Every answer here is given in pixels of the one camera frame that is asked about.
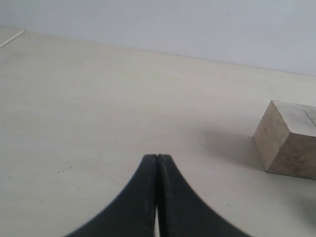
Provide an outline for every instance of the white wall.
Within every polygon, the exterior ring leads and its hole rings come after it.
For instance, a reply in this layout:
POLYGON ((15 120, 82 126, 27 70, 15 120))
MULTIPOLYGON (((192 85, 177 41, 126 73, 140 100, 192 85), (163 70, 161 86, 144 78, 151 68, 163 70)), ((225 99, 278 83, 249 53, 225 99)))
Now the white wall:
POLYGON ((316 75, 314 0, 2 0, 0 25, 316 75))

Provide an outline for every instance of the wooden cube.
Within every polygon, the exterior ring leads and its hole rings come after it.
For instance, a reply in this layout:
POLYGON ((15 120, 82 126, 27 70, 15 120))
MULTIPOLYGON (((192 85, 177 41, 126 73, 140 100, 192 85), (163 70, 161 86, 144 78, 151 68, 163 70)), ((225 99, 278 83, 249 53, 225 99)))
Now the wooden cube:
POLYGON ((316 179, 316 107, 271 101, 254 141, 267 172, 316 179))

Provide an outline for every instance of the white tabletop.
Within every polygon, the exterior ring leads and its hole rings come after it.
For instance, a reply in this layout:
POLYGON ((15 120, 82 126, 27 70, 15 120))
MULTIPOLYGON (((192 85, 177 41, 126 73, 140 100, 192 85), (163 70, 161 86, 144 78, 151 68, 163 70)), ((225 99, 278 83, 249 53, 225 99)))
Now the white tabletop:
POLYGON ((315 106, 315 91, 314 77, 26 32, 0 50, 0 236, 64 236, 165 153, 250 235, 314 237, 315 181, 265 173, 252 135, 271 99, 315 106))

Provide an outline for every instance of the wooden block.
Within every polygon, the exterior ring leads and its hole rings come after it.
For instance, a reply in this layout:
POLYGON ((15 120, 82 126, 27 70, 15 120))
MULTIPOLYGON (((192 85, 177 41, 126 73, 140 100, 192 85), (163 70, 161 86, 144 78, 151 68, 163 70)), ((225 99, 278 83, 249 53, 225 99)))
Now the wooden block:
POLYGON ((254 141, 267 172, 316 179, 316 107, 271 101, 254 141))

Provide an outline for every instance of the wooden stick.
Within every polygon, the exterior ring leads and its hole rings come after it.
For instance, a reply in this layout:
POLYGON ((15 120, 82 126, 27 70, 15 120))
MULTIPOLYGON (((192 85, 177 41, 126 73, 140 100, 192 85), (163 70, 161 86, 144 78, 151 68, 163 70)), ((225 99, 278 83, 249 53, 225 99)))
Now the wooden stick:
POLYGON ((8 43, 10 43, 12 40, 18 38, 20 35, 22 35, 24 33, 24 31, 20 31, 19 33, 17 33, 16 35, 12 36, 11 38, 7 39, 5 42, 3 42, 2 44, 0 44, 0 48, 4 47, 5 45, 7 45, 8 43))

